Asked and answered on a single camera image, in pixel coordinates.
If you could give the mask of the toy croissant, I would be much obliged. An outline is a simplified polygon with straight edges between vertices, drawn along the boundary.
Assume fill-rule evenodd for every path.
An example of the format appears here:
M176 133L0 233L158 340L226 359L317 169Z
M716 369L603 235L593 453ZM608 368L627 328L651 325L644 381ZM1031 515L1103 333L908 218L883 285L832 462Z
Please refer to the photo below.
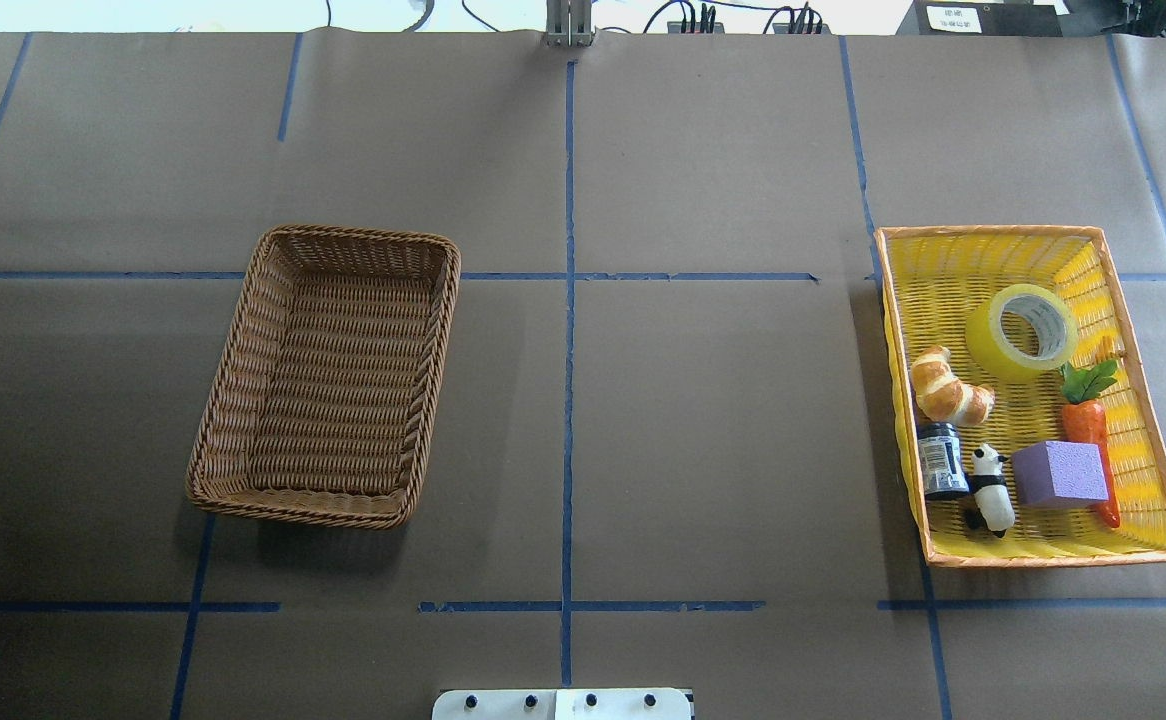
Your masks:
M977 427L993 414L993 387L975 386L958 378L948 347L926 348L909 366L916 407L927 419L958 427Z

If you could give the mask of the yellow plastic basket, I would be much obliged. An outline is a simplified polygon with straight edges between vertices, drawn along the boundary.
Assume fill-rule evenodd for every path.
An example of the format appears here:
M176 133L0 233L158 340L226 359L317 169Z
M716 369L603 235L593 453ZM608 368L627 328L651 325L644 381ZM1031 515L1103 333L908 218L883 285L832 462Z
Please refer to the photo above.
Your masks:
M1100 228L951 225L881 228L884 336L888 347L900 474L918 541L940 568L1098 568L1166 562L1166 452L1133 324ZM1121 523L1090 506L1049 509L1019 499L1012 464L998 485L1014 524L995 537L971 527L970 501L937 499L937 446L912 366L934 347L949 351L944 383L989 387L984 421L958 425L963 464L989 443L1005 455L1063 441L1062 368L1110 369L1101 387L1110 487Z

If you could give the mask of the brown wicker basket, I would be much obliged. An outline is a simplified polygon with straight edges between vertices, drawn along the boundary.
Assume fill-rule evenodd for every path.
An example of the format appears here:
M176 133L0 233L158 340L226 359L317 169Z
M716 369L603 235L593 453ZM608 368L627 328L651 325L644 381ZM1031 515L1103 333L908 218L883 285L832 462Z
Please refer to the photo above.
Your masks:
M438 235L278 225L243 277L187 464L237 518L391 530L417 510L461 284Z

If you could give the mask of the white mounting plate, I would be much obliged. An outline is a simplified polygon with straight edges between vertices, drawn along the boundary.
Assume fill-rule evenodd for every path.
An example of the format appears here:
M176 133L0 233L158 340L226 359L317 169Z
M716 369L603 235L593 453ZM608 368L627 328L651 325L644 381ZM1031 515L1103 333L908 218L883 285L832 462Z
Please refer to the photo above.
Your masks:
M688 688L452 688L431 719L694 719Z

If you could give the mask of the yellow tape roll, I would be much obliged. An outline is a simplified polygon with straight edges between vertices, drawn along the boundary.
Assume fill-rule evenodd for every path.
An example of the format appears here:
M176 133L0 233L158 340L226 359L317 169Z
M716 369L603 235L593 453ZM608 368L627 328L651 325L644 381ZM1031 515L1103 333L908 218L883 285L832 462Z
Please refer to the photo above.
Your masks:
M1013 316L1035 338L1030 352L1016 345L1005 328ZM1023 384L1054 372L1072 359L1080 342L1080 327L1069 306L1037 284L1009 284L967 316L967 350L995 378Z

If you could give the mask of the small black jar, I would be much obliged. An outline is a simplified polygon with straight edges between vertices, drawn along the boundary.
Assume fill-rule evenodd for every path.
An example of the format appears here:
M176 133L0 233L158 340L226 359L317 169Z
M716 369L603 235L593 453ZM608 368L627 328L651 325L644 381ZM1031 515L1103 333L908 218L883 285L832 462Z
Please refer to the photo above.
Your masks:
M958 499L970 492L962 464L961 433L949 421L921 425L916 429L921 484L927 501Z

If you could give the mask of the aluminium frame post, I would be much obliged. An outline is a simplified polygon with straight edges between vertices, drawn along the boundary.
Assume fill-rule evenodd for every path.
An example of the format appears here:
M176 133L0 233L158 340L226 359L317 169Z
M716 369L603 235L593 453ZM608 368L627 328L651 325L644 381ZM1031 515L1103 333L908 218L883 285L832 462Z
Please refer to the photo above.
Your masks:
M591 0L547 0L545 4L546 46L589 47L596 28Z

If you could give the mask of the panda figurine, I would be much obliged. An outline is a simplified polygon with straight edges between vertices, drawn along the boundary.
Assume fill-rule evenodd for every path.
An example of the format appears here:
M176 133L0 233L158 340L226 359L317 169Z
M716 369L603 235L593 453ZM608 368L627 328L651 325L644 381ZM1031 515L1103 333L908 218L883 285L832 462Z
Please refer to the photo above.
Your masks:
M1007 456L982 443L972 450L972 473L967 475L970 492L962 498L961 511L965 527L985 529L1003 538L1016 524L1016 511L1004 477Z

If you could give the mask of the toy carrot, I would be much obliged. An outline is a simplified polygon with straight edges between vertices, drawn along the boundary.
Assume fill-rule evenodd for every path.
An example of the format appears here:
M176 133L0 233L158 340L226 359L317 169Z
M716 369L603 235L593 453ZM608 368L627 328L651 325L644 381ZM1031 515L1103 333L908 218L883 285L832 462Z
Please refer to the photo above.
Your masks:
M1060 394L1065 401L1060 408L1060 422L1062 422L1069 442L1090 443L1098 447L1101 471L1103 471L1108 497L1095 503L1093 510L1110 529L1121 527L1122 516L1117 492L1115 492L1112 460L1109 455L1107 408L1100 397L1117 383L1115 373L1117 373L1118 368L1117 357L1101 359L1100 363L1091 366L1065 363L1059 368Z

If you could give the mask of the black box with label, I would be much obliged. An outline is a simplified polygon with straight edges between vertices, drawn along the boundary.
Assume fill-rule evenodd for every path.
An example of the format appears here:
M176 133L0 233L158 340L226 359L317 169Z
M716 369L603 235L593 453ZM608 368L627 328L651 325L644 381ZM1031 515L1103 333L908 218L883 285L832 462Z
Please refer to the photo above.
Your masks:
M1053 5L912 1L895 36L1062 37Z

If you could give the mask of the purple foam block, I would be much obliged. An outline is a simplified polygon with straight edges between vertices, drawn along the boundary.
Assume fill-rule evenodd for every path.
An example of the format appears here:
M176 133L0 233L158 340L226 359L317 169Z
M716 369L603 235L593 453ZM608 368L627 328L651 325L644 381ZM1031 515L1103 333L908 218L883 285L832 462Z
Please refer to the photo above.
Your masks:
M1100 446L1037 442L1011 455L1019 502L1040 509L1086 509L1110 498Z

